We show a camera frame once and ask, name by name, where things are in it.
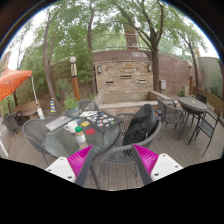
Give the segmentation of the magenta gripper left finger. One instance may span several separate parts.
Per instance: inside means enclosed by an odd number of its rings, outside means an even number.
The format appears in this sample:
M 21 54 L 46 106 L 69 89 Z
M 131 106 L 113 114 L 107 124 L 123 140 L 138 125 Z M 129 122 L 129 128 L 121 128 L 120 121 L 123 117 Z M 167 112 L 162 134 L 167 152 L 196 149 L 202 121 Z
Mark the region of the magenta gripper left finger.
M 46 168 L 46 171 L 76 185 L 83 186 L 95 155 L 95 148 L 90 145 L 68 158 L 59 157 Z

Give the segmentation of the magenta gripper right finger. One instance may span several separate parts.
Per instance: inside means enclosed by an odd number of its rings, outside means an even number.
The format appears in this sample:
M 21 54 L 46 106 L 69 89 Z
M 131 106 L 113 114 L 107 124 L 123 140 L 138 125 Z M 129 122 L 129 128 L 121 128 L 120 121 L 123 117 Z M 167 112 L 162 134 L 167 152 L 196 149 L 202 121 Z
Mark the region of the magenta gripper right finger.
M 182 169 L 182 166 L 166 153 L 156 154 L 137 144 L 132 145 L 131 151 L 144 185 Z

